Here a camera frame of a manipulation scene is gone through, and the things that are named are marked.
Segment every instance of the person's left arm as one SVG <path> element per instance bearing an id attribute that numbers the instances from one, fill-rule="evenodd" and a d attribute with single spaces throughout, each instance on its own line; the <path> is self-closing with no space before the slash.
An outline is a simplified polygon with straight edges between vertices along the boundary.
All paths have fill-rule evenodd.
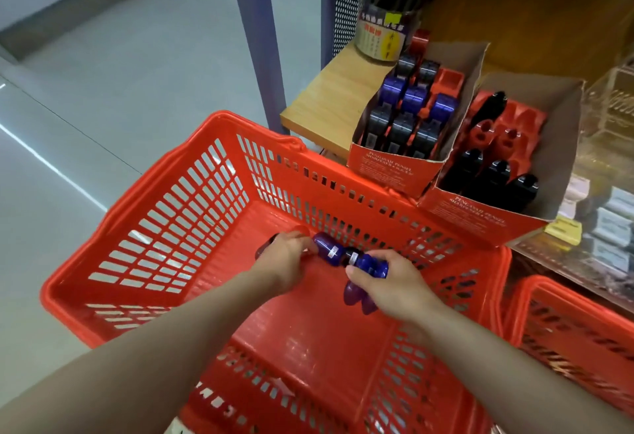
<path id="1" fill-rule="evenodd" d="M 0 409 L 0 432 L 164 432 L 242 322 L 299 282 L 306 249 L 316 252 L 310 238 L 279 234 L 251 270 L 90 351 L 12 400 Z"/>

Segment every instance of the red cardboard box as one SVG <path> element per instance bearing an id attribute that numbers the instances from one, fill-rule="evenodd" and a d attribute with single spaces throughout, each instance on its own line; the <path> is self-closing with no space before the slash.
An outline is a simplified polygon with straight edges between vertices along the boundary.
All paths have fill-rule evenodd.
<path id="1" fill-rule="evenodd" d="M 497 72 L 483 78 L 481 90 L 503 90 L 509 99 L 547 114 L 531 158 L 539 190 L 523 214 L 481 204 L 438 187 L 443 169 L 419 207 L 471 234 L 474 242 L 499 246 L 542 229 L 555 220 L 573 172 L 581 120 L 583 80 Z"/>
<path id="2" fill-rule="evenodd" d="M 476 83 L 480 77 L 487 45 L 487 43 L 430 42 L 427 47 L 425 54 L 427 60 L 437 61 L 441 67 L 457 70 L 465 75 L 460 104 L 442 131 L 433 160 L 377 152 L 358 144 L 368 123 L 369 114 L 378 103 L 377 92 L 363 110 L 359 125 L 354 132 L 347 162 L 348 168 L 411 198 L 419 198 L 449 158 L 449 153 L 458 134 L 458 127 L 462 124 L 467 113 Z"/>

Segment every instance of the shopping basket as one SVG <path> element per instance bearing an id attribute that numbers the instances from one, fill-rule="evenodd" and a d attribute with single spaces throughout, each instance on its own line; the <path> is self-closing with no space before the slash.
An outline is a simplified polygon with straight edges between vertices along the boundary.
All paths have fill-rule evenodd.
<path id="1" fill-rule="evenodd" d="M 455 310 L 502 334 L 508 249 L 479 250 L 414 202 L 231 112 L 216 112 L 111 208 L 46 282 L 43 305 L 95 347 L 247 270 L 301 223 L 407 256 Z M 216 432 L 474 432 L 460 382 L 380 312 L 343 303 L 344 270 L 314 258 L 202 375 L 180 414 Z"/>
<path id="2" fill-rule="evenodd" d="M 532 275 L 515 288 L 505 338 L 634 416 L 634 324 L 616 312 Z"/>

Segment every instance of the basket bottom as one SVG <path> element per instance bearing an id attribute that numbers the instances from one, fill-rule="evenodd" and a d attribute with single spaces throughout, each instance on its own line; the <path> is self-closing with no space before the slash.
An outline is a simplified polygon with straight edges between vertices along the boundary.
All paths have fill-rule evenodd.
<path id="1" fill-rule="evenodd" d="M 192 298 L 248 270 L 258 247 L 298 219 L 265 202 L 252 202 L 200 268 Z M 256 361 L 353 424 L 389 344 L 395 322 L 343 302 L 347 278 L 319 258 L 304 261 L 305 279 L 291 293 L 267 302 L 233 336 Z"/>

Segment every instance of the person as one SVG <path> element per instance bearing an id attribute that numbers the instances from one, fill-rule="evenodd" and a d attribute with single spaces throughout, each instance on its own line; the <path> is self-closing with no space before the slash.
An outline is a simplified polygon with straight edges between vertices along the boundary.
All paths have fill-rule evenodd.
<path id="1" fill-rule="evenodd" d="M 60 368 L 0 409 L 11 434 L 165 431 L 210 359 L 258 307 L 302 279 L 316 245 L 280 234 L 249 271 Z M 447 307 L 420 272 L 393 251 L 386 279 L 346 274 L 386 315 L 408 326 L 508 434 L 632 433 L 634 422 L 484 327 Z"/>

